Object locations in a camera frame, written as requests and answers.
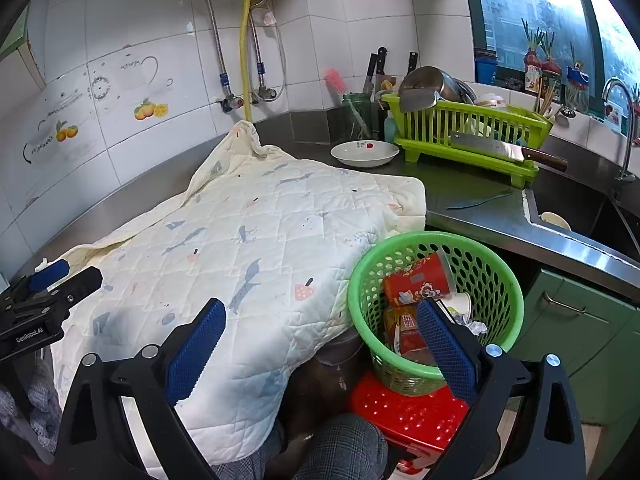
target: cleaver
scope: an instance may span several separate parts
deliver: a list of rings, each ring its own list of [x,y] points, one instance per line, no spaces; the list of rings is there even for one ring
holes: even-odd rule
[[[523,163],[525,160],[532,160],[563,173],[568,165],[564,158],[558,156],[471,134],[451,134],[451,145],[458,150],[489,155],[510,162]]]

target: kitchen sink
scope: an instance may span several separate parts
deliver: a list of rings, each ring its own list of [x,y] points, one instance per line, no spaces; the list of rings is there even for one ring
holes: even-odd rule
[[[564,229],[543,222],[538,215],[550,211],[560,215],[572,232],[640,262],[640,219],[615,205],[605,194],[555,171],[540,168],[532,185],[537,213],[533,222],[559,232]]]

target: black knife handle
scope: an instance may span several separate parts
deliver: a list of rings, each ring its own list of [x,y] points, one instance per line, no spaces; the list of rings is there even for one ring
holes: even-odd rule
[[[540,152],[539,150],[532,150],[531,148],[523,148],[522,156],[525,160],[539,162],[540,164],[544,164],[545,166],[554,168],[555,170],[562,171],[563,173],[568,167],[568,163],[564,158],[549,155],[548,153]]]
[[[373,77],[373,73],[376,70],[376,63],[378,62],[378,54],[371,54],[369,58],[369,68],[367,68],[367,77]]]
[[[378,60],[376,62],[376,74],[385,75],[386,48],[381,46],[378,49]]]
[[[418,53],[409,52],[409,67],[406,71],[406,74],[409,75],[411,72],[413,72],[417,65],[418,65]]]

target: stool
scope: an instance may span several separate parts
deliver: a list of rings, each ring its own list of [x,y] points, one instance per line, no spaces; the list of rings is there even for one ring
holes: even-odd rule
[[[436,462],[465,418],[468,407],[448,386],[420,397],[385,388],[368,370],[350,397],[350,409],[376,426],[388,442],[417,455],[414,471]]]

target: green plastic basket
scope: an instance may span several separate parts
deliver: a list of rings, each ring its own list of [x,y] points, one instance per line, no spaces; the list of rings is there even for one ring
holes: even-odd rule
[[[458,291],[471,296],[472,319],[485,323],[489,332],[478,338],[482,345],[496,343],[511,349],[524,316],[522,291],[500,256],[474,240],[443,232],[411,232],[372,247],[356,265],[347,291],[353,323],[369,347],[374,369],[389,389],[406,396],[421,396],[444,386],[440,369],[404,359],[384,341],[382,312],[386,298],[382,280],[412,262],[442,248]]]
[[[457,162],[487,168],[511,176],[511,185],[523,189],[533,182],[538,167],[530,160],[522,164],[493,158],[479,153],[458,150],[451,146],[450,134],[489,137],[530,148],[540,148],[553,126],[543,116],[517,106],[508,112],[464,103],[439,100],[433,108],[402,113],[400,98],[394,94],[382,96],[389,104],[398,125],[395,142],[404,148],[405,159],[417,162],[421,153],[448,158]]]

